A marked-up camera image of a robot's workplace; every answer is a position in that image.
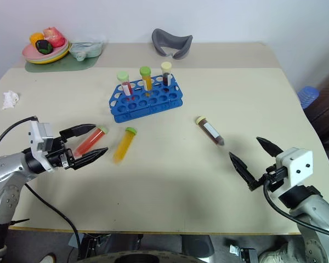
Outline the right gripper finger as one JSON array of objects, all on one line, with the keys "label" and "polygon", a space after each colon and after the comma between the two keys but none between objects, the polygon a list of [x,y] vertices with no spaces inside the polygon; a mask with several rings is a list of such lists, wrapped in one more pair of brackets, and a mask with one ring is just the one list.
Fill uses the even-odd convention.
[{"label": "right gripper finger", "polygon": [[277,145],[272,143],[271,141],[262,138],[256,137],[257,141],[260,143],[261,147],[272,157],[276,157],[277,155],[283,153],[283,150],[280,149]]},{"label": "right gripper finger", "polygon": [[247,183],[248,188],[250,190],[255,190],[256,187],[256,179],[254,176],[248,171],[247,166],[245,163],[238,158],[238,156],[234,155],[232,152],[229,152],[230,160],[235,168],[235,170],[238,172],[238,174],[244,179],[244,181]]}]

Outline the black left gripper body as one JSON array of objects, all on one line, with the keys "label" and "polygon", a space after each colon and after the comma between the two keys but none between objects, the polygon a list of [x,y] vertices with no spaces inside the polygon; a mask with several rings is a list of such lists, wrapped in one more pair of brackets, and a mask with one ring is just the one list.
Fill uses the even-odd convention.
[{"label": "black left gripper body", "polygon": [[53,168],[72,168],[74,156],[72,150],[66,147],[67,139],[59,136],[53,139],[52,148],[48,151],[46,158]]}]

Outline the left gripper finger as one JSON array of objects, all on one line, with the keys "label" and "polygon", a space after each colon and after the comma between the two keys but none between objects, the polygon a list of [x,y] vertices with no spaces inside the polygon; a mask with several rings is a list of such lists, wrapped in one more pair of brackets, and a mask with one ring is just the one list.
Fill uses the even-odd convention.
[{"label": "left gripper finger", "polygon": [[95,124],[80,124],[59,132],[62,138],[78,137],[88,133],[96,127]]},{"label": "left gripper finger", "polygon": [[74,170],[77,170],[86,165],[89,165],[94,161],[96,161],[98,158],[100,158],[102,155],[104,155],[108,151],[108,149],[109,149],[108,147],[105,147],[87,152],[83,154],[82,157],[78,159],[73,159],[71,161],[70,167]]}]

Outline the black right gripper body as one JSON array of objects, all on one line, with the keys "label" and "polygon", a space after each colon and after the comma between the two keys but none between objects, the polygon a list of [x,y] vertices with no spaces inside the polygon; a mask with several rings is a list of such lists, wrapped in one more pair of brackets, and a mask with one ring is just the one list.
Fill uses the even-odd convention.
[{"label": "black right gripper body", "polygon": [[260,186],[263,186],[265,182],[269,181],[269,191],[275,192],[279,189],[284,182],[284,178],[287,177],[286,168],[276,168],[276,165],[266,168],[266,172],[256,180],[254,176],[250,173],[251,176],[248,187],[251,191],[254,191]]}]

